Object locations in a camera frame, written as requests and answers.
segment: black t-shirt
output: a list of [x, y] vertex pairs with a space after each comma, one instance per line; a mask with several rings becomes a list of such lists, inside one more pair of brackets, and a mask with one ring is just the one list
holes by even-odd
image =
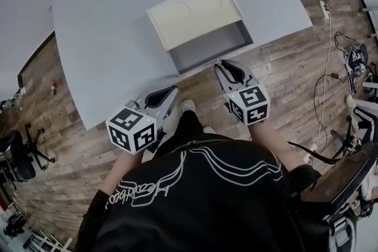
[[252, 142], [198, 137], [128, 172], [109, 199], [98, 192], [76, 251], [309, 251], [314, 239], [326, 247], [326, 237], [302, 234], [289, 203], [319, 177], [308, 165], [289, 173]]

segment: wooden floor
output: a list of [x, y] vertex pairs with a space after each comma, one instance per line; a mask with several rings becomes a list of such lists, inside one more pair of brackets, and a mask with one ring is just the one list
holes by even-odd
[[[267, 87], [272, 101], [270, 121], [274, 127], [285, 139], [310, 146], [316, 140], [319, 128], [312, 94], [316, 80], [324, 73], [329, 31], [319, 0], [301, 1], [314, 24], [312, 28], [263, 45], [235, 60], [249, 66]], [[365, 43], [370, 62], [377, 60], [376, 45], [366, 38], [371, 29], [366, 15], [359, 11], [360, 0], [329, 0], [329, 3], [333, 7], [332, 35], [341, 31]], [[328, 73], [339, 73], [342, 79], [346, 76], [333, 38]], [[37, 55], [23, 77], [27, 93], [21, 101], [22, 110], [9, 109], [0, 116], [0, 136], [11, 129], [18, 129], [25, 135], [26, 123], [32, 124], [33, 132], [44, 127], [46, 133], [40, 139], [40, 150], [55, 157], [57, 163], [44, 172], [37, 170], [37, 176], [27, 183], [18, 184], [17, 196], [9, 186], [7, 190], [30, 213], [30, 222], [35, 228], [61, 240], [71, 236], [74, 244], [82, 215], [120, 150], [110, 144], [104, 123], [90, 130], [84, 129], [64, 77], [55, 38]], [[56, 96], [50, 94], [54, 79], [57, 81]], [[322, 88], [320, 84], [317, 104], [322, 98]], [[223, 106], [222, 92], [213, 70], [183, 81], [180, 92], [183, 99], [194, 99], [204, 125], [211, 125], [217, 133], [231, 138], [249, 139], [246, 127]], [[347, 84], [327, 79], [324, 125], [328, 133], [331, 129], [344, 131], [346, 128], [344, 96], [347, 93]], [[318, 106], [318, 112], [321, 112], [321, 106]], [[324, 154], [329, 156], [340, 143], [331, 135], [328, 137]], [[324, 142], [322, 132], [320, 148]], [[321, 171], [327, 169], [318, 162], [314, 166]]]

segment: white table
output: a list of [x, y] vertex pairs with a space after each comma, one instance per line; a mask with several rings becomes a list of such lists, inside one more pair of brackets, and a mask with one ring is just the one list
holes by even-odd
[[[213, 66], [215, 60], [178, 76], [147, 14], [164, 1], [53, 0], [61, 63], [87, 129], [155, 81], [176, 83]], [[300, 0], [235, 1], [253, 44], [227, 58], [312, 26]]]

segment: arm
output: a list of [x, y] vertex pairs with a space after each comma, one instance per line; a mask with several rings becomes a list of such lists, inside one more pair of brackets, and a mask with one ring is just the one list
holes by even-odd
[[248, 126], [252, 140], [269, 149], [290, 172], [305, 165], [301, 155], [267, 121]]
[[76, 252], [92, 250], [103, 223], [103, 214], [109, 196], [113, 194], [122, 177], [142, 162], [142, 157], [143, 152], [139, 152], [136, 155], [121, 152], [118, 156], [112, 170], [110, 170], [105, 181], [101, 184], [100, 190], [94, 196], [87, 213], [83, 217], [77, 235]]

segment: small bottle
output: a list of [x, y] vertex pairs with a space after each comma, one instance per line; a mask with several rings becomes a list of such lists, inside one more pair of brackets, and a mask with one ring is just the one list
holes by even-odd
[[55, 82], [55, 80], [53, 80], [53, 83], [50, 86], [50, 89], [51, 89], [51, 94], [55, 96], [57, 94], [57, 83]]

